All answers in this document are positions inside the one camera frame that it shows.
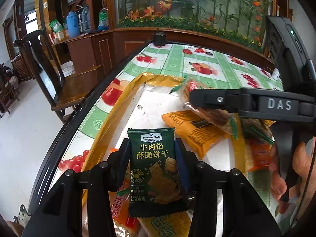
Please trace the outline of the person's right hand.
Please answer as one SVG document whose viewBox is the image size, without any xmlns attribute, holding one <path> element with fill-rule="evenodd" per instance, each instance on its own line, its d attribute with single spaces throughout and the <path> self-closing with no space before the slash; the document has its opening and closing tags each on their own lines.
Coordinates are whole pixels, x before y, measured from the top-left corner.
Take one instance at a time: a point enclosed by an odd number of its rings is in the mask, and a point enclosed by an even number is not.
<svg viewBox="0 0 316 237">
<path fill-rule="evenodd" d="M 272 145 L 271 151 L 271 163 L 269 164 L 269 170 L 271 171 L 271 185 L 270 190 L 273 198 L 278 201 L 279 208 L 281 210 L 287 209 L 287 203 L 281 201 L 281 196 L 287 191 L 287 184 L 285 180 L 280 176 L 278 172 L 278 150 L 276 145 Z M 297 220 L 300 220 L 306 209 L 309 206 L 310 201 L 315 194 L 315 163 L 312 163 L 312 157 L 306 153 L 306 144 L 301 142 L 292 157 L 292 168 L 301 177 L 299 184 L 301 196 L 301 208 L 298 211 Z"/>
</svg>

